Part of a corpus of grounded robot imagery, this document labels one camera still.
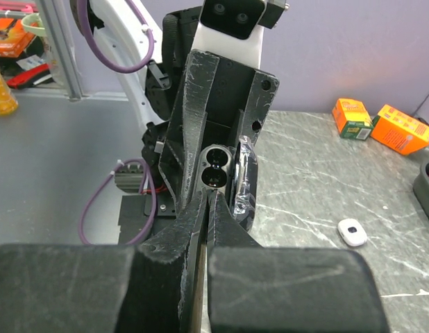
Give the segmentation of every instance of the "small orange box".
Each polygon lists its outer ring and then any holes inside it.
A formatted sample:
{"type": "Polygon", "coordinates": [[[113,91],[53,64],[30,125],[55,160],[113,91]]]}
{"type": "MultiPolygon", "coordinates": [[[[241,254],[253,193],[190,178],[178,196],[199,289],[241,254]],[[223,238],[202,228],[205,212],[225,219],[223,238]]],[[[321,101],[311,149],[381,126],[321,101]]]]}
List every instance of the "small orange box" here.
{"type": "Polygon", "coordinates": [[[373,130],[370,115],[360,101],[338,99],[332,114],[342,138],[364,141],[373,130]]]}
{"type": "Polygon", "coordinates": [[[401,155],[409,155],[429,146],[429,126],[385,105],[373,120],[372,137],[401,155]]]}
{"type": "Polygon", "coordinates": [[[23,29],[20,19],[0,19],[0,57],[18,58],[34,37],[23,29]]]}

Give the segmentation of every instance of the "purple wall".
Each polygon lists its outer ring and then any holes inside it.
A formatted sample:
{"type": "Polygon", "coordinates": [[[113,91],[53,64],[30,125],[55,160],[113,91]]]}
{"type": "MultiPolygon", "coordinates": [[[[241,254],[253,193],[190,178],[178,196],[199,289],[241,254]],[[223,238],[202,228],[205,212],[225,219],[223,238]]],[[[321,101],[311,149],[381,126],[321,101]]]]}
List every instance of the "purple wall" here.
{"type": "MultiPolygon", "coordinates": [[[[143,0],[158,22],[202,2],[143,0]]],[[[339,97],[360,99],[373,113],[386,103],[405,112],[421,105],[429,93],[429,0],[288,2],[264,41],[262,69],[281,80],[274,109],[330,112],[339,97]]],[[[72,30],[85,89],[120,91],[72,30]]]]}

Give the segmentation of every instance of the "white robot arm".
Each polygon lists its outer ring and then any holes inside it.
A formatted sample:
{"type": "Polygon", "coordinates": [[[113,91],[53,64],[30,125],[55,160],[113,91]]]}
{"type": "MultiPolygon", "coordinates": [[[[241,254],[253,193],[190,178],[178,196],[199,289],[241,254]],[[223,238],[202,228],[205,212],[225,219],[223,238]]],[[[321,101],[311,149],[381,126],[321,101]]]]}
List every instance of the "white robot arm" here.
{"type": "MultiPolygon", "coordinates": [[[[86,2],[87,0],[71,0],[73,13],[76,14],[76,21],[78,21],[79,26],[81,26],[82,22],[80,22],[78,12],[81,10],[80,6],[82,5],[83,7],[86,2]]],[[[224,19],[228,21],[229,17],[228,13],[226,14],[226,7],[231,7],[231,3],[233,2],[206,0],[204,8],[209,8],[210,12],[208,14],[215,15],[218,21],[224,19]]],[[[283,6],[285,10],[288,9],[288,6],[285,5],[285,0],[259,0],[253,1],[253,3],[254,6],[256,3],[262,6],[262,9],[257,8],[260,15],[259,19],[261,20],[263,20],[266,14],[267,6],[272,5],[275,8],[283,6]]],[[[162,62],[160,47],[162,45],[162,31],[140,0],[89,0],[89,6],[93,14],[103,22],[101,26],[94,28],[92,36],[96,46],[108,60],[120,67],[129,67],[140,63],[147,57],[147,53],[149,52],[149,38],[146,34],[146,29],[149,28],[154,38],[154,52],[151,59],[156,63],[162,62]],[[133,12],[133,6],[142,13],[146,24],[139,21],[133,12]]],[[[243,21],[243,25],[245,26],[248,24],[247,21],[252,18],[248,18],[244,13],[240,13],[235,19],[237,22],[243,21]]],[[[277,19],[274,19],[274,23],[270,22],[267,24],[267,27],[273,27],[277,19]]],[[[246,38],[234,34],[233,36],[228,31],[219,31],[219,29],[213,28],[210,22],[208,24],[200,22],[194,36],[192,48],[200,51],[209,51],[218,56],[259,69],[264,26],[257,24],[257,22],[258,20],[250,27],[246,38]]],[[[142,132],[146,130],[146,125],[150,122],[159,124],[167,120],[161,119],[153,111],[148,99],[145,97],[146,67],[131,74],[119,73],[118,78],[128,100],[133,106],[142,132]]]]}

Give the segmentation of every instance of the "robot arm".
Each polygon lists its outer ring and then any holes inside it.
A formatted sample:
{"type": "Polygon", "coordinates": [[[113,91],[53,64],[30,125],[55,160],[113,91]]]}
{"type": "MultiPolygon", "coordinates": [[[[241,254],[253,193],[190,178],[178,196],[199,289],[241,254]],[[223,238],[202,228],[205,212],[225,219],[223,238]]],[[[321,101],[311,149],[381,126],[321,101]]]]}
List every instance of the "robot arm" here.
{"type": "MultiPolygon", "coordinates": [[[[144,55],[135,46],[142,26],[123,2],[92,0],[89,8],[94,39],[118,66],[144,55]],[[126,55],[112,50],[119,45],[126,55]]],[[[148,123],[142,151],[175,216],[161,208],[150,237],[135,246],[0,247],[0,332],[200,332],[206,262],[213,333],[389,332],[357,253],[263,248],[246,231],[258,176],[253,146],[279,84],[259,70],[262,29],[284,9],[283,0],[205,0],[196,22],[188,11],[176,14],[178,27],[188,19],[196,26],[176,43],[178,51],[190,46],[171,80],[159,62],[148,64],[146,95],[153,101],[162,90],[173,106],[166,122],[148,123]],[[151,78],[168,84],[148,94],[151,78]]],[[[136,88],[127,95],[142,103],[135,98],[145,98],[144,79],[129,76],[124,84],[136,88]]],[[[139,205],[121,215],[143,215],[149,196],[129,197],[139,205]]]]}

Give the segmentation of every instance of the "red object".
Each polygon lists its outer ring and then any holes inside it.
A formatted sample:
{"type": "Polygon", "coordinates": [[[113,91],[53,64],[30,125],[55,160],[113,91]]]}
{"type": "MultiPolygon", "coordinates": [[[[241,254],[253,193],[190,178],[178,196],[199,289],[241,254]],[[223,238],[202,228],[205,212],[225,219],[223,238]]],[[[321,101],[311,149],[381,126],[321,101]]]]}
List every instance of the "red object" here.
{"type": "Polygon", "coordinates": [[[44,64],[11,78],[7,84],[13,89],[26,89],[32,87],[35,81],[49,74],[48,64],[44,64]]]}
{"type": "Polygon", "coordinates": [[[0,10],[15,10],[21,12],[38,12],[34,1],[15,2],[0,0],[0,10]]]}
{"type": "MultiPolygon", "coordinates": [[[[165,186],[165,184],[162,184],[161,187],[156,189],[156,193],[162,193],[162,192],[166,192],[166,191],[168,191],[168,188],[165,186]]],[[[150,194],[150,193],[151,193],[150,189],[145,189],[144,191],[142,191],[142,194],[150,194]]]]}

